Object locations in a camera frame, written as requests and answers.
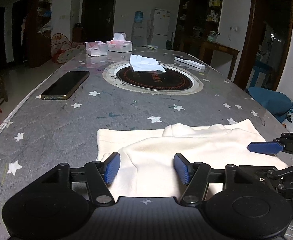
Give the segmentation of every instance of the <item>blue gripper pad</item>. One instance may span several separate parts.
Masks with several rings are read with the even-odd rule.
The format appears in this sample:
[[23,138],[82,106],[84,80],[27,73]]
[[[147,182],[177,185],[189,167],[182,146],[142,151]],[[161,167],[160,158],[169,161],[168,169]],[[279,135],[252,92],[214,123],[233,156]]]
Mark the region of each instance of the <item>blue gripper pad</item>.
[[112,155],[105,160],[104,164],[106,164],[104,168],[104,182],[106,184],[111,184],[120,168],[120,154],[112,153]]
[[189,184],[191,181],[191,177],[188,173],[188,166],[185,165],[185,163],[180,159],[180,157],[177,154],[174,155],[173,163],[174,169],[176,173],[179,175],[181,182],[184,185]]
[[277,154],[283,151],[284,147],[278,142],[251,142],[247,149],[255,153]]

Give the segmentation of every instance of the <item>wooden door frame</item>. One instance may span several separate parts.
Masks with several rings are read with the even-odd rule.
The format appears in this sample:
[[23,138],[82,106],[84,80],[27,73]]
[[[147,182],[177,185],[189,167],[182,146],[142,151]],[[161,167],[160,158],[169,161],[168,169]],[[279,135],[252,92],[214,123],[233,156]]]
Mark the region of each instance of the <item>wooden door frame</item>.
[[[245,42],[243,45],[243,49],[242,49],[242,53],[241,53],[240,62],[239,62],[238,68],[237,68],[237,72],[236,72],[236,75],[234,78],[234,83],[243,90],[246,88],[247,81],[244,82],[241,77],[242,77],[243,73],[245,73],[247,71],[246,58],[249,53],[249,51],[248,51],[249,44],[251,42],[252,35],[253,35],[253,18],[254,18],[255,10],[256,10],[256,0],[251,0],[250,16],[249,16],[248,28],[247,28],[247,32],[246,32],[246,36],[245,36]],[[288,35],[287,35],[286,43],[284,45],[284,49],[282,52],[282,57],[281,57],[281,61],[279,64],[278,75],[276,77],[274,86],[272,88],[273,90],[277,89],[279,82],[280,82],[280,79],[281,79],[281,76],[282,76],[282,73],[283,73],[283,69],[285,67],[285,63],[286,63],[286,60],[288,57],[288,52],[289,52],[290,43],[291,43],[292,30],[293,30],[293,0],[291,0]]]
[[[116,0],[114,0],[114,3],[113,3],[113,10],[112,10],[112,16],[111,16],[111,19],[112,19],[112,34],[111,34],[111,37],[113,37],[113,29],[114,29],[115,2],[116,2]],[[83,21],[83,12],[84,11],[85,11],[85,3],[84,3],[84,0],[82,0],[81,22]]]

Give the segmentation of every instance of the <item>smartphone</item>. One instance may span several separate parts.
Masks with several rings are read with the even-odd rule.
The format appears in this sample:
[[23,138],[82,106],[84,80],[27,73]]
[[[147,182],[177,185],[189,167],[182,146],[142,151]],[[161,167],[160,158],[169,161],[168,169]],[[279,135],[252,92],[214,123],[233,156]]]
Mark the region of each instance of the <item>smartphone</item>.
[[67,100],[90,76],[89,71],[69,71],[41,94],[42,100]]

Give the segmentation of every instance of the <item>blue pillow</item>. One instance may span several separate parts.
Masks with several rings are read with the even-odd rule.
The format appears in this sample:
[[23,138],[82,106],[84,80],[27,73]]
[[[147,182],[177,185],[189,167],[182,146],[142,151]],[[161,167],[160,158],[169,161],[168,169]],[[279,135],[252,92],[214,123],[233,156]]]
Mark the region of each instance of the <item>blue pillow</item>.
[[248,88],[249,94],[272,115],[282,115],[292,106],[285,94],[259,87]]

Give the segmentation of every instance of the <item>white refrigerator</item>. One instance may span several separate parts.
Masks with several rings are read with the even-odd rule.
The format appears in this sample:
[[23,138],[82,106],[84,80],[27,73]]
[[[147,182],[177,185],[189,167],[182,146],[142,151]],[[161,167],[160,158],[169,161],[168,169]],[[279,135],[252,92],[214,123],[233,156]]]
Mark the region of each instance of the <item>white refrigerator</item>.
[[171,12],[155,8],[151,11],[148,44],[165,49]]

